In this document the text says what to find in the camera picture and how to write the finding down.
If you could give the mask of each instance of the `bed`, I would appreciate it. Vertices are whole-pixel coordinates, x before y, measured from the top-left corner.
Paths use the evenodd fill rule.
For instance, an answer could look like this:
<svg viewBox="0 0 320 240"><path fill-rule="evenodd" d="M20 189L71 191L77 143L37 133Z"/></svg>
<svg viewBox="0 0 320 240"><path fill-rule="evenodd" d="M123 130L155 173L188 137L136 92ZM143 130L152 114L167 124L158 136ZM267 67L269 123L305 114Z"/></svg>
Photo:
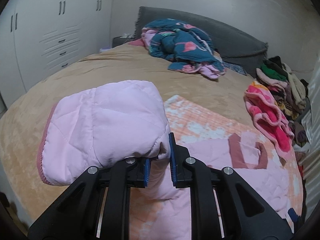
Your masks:
<svg viewBox="0 0 320 240"><path fill-rule="evenodd" d="M137 29L144 24L143 21L163 17L157 13L157 9L141 8ZM167 10L166 15L173 17L173 13L173 10ZM157 16L146 17L146 14ZM216 34L217 37L220 36L222 39L224 36L226 40L229 28L231 37L234 36L237 40L237 44L231 44L228 50L221 46L220 51L225 59L236 64L240 64L241 60L245 59L246 64L250 65L265 57L267 48L265 43L253 37L250 38L249 35L231 26L222 24L220 28L221 26L224 30L221 29L220 34ZM235 52L232 56L230 51L232 46L241 47L243 51ZM247 50L251 49L251 54L244 51L244 47ZM0 160L9 183L30 217L30 221L37 219L66 188L44 184L36 167L38 146L52 105L65 96L110 82L128 79L147 80L155 84L163 101L174 95L180 95L208 110L254 129L243 101L244 91L253 80L251 76L229 70L218 81L211 81L198 74L169 71L167 70L169 64L164 59L151 57L144 47L124 44L101 54L90 55L51 75L12 104L0 120ZM289 170L291 178L296 180L290 188L290 199L295 203L296 212L300 214L302 184L299 171L292 163L285 168Z"/></svg>

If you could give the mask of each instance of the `blue gripper pad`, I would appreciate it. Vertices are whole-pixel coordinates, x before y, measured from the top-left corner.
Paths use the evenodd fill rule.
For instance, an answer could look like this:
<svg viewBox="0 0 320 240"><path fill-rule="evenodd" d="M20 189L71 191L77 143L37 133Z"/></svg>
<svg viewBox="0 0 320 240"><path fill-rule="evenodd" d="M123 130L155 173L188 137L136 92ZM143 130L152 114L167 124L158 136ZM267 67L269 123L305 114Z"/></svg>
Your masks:
<svg viewBox="0 0 320 240"><path fill-rule="evenodd" d="M145 187L148 186L148 182L150 179L150 169L151 169L151 159L147 158L146 163L144 165L144 178L143 178Z"/></svg>
<svg viewBox="0 0 320 240"><path fill-rule="evenodd" d="M169 143L170 143L170 171L171 171L171 180L173 183L173 186L176 186L177 183L177 165L176 165L176 159L174 156L173 146L172 146L172 135L169 134Z"/></svg>

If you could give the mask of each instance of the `floral blanket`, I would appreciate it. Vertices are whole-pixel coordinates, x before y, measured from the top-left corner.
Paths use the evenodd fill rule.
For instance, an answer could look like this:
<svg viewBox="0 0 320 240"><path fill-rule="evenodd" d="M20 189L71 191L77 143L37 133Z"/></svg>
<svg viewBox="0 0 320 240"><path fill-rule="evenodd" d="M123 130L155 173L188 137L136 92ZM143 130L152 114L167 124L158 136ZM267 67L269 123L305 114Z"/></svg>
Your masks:
<svg viewBox="0 0 320 240"><path fill-rule="evenodd" d="M217 79L225 73L223 61L203 30L186 22L163 19L142 29L142 40L153 57L172 62L168 69Z"/></svg>

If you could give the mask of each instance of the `bedsheet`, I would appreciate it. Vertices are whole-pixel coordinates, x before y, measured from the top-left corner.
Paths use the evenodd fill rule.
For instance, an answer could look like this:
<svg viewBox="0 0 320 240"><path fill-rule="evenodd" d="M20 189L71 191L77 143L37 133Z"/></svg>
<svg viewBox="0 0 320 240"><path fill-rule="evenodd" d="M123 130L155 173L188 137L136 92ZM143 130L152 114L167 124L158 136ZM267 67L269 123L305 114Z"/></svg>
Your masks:
<svg viewBox="0 0 320 240"><path fill-rule="evenodd" d="M12 189L31 220L37 219L66 188L44 184L36 168L37 148L50 110L65 96L110 82L147 80L155 84L163 101L179 94L253 128L243 101L244 91L253 80L250 76L228 70L215 82L201 75L167 70L169 64L150 56L143 47L124 44L90 55L53 74L12 104L0 119L0 159ZM133 191L132 199L141 205L135 194ZM146 213L145 220L149 216L151 213Z"/></svg>

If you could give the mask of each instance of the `white curtain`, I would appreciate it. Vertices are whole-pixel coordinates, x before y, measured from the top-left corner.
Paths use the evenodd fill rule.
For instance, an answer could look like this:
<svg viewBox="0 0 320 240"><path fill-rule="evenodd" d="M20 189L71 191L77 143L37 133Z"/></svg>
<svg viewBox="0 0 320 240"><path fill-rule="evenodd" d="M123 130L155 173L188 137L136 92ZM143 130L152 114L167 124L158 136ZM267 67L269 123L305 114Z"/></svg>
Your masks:
<svg viewBox="0 0 320 240"><path fill-rule="evenodd" d="M307 114L302 125L310 142L310 151L302 161L307 190L307 217L320 200L320 58L309 83L311 113Z"/></svg>

